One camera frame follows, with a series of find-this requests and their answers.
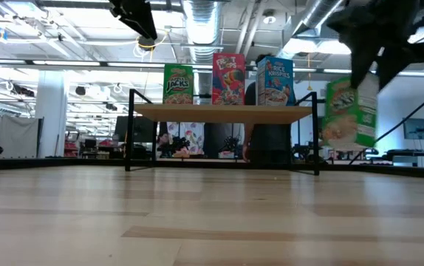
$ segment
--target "rice krispies cereal box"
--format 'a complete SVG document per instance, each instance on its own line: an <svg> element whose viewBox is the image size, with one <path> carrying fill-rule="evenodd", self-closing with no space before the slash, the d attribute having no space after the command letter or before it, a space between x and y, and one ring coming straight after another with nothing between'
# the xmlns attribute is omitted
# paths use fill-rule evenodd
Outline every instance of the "rice krispies cereal box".
<svg viewBox="0 0 424 266"><path fill-rule="evenodd" d="M293 106L293 61L267 56L258 62L256 92L257 105Z"/></svg>
<svg viewBox="0 0 424 266"><path fill-rule="evenodd" d="M324 144L339 151L375 146L378 77L368 73L358 87L350 87L350 77L327 84Z"/></svg>
<svg viewBox="0 0 424 266"><path fill-rule="evenodd" d="M163 84L163 103L192 104L194 76L192 66L166 64Z"/></svg>
<svg viewBox="0 0 424 266"><path fill-rule="evenodd" d="M213 54L212 86L212 104L245 104L245 57Z"/></svg>

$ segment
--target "ceiling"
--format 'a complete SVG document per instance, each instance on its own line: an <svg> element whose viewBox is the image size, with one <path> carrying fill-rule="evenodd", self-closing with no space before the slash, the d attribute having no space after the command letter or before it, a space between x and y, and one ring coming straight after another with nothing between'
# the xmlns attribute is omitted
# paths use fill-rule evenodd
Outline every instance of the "ceiling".
<svg viewBox="0 0 424 266"><path fill-rule="evenodd" d="M365 0L352 0L355 4L364 4ZM222 9L220 13L220 41L223 52L235 52L239 40L245 10L249 0L232 0L218 2ZM306 7L306 0L267 0L266 9L274 11L276 21L265 24L259 18L254 45L247 54L247 63L263 53L277 54L283 46L281 32L291 16L301 13ZM178 1L172 1L178 7ZM154 23L157 28L157 43L163 41L154 50L141 51L135 42L139 34L112 16L107 0L82 1L1 1L0 29L6 32L6 40L0 42L0 58L41 59L41 60L71 60L71 61L128 61L128 62L159 62L159 63L190 63L191 55L188 48L181 44L188 43L188 33L185 30L185 18L179 12L153 11ZM13 15L26 19L13 19ZM326 67L332 69L348 69L348 55L329 55L314 52L308 56L294 56L297 67ZM146 69L131 72L67 70L66 75L71 81L68 125L75 126L73 117L91 116L115 117L125 113L124 103L128 102L128 90L135 88L144 92L145 96L154 102L161 102L163 95L163 74L150 72ZM307 80L308 74L296 73L296 81ZM313 81L329 81L338 76L329 74L313 74ZM37 69L0 68L0 100L27 99L23 95L10 94L10 83L17 83L33 90L38 89ZM78 96L77 86L103 88L110 91L107 94L90 94ZM81 101L108 100L118 102L117 112L109 111L105 104L82 104ZM23 115L33 115L34 103L0 103L0 109L20 112ZM101 123L97 128L106 128L108 123Z"/></svg>

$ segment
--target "desk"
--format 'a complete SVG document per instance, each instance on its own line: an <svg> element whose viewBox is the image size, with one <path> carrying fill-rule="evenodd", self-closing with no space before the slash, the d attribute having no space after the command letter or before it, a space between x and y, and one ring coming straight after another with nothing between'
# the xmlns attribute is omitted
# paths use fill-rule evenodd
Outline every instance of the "desk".
<svg viewBox="0 0 424 266"><path fill-rule="evenodd" d="M134 104L135 95L141 97L147 104ZM299 103L311 98L312 107L299 106ZM158 122L203 122L203 123L255 123L290 125L308 115L312 115L313 143L312 150L318 154L318 114L317 114L317 92L311 92L297 102L296 106L213 106L213 105L164 105L152 104L152 102L136 89L129 92L129 121L126 138L125 170L131 169L131 145L134 142L133 114L134 112L154 122L157 128ZM291 148L290 130L287 136L286 146ZM153 131L152 139L156 139L156 131ZM153 151L156 150L156 142L153 142ZM287 155L287 166L290 165L291 153ZM314 175L319 175L318 160L314 160ZM152 157L152 167L155 167L157 158Z"/></svg>

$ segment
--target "ductwork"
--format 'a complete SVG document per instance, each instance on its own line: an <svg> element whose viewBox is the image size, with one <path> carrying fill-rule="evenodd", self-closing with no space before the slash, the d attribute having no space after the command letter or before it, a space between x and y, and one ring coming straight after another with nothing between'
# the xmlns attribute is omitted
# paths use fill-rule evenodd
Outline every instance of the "ductwork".
<svg viewBox="0 0 424 266"><path fill-rule="evenodd" d="M188 32L188 42L190 44L219 43L219 22L221 4L217 1L190 0L182 1L184 14L186 15L185 26ZM191 59L196 64L210 64L214 48L190 48ZM212 77L210 73L198 73L199 94L211 93Z"/></svg>
<svg viewBox="0 0 424 266"><path fill-rule="evenodd" d="M311 0L307 2L301 21L293 31L293 36L297 36L307 30L314 29L321 25L340 6L343 0Z"/></svg>

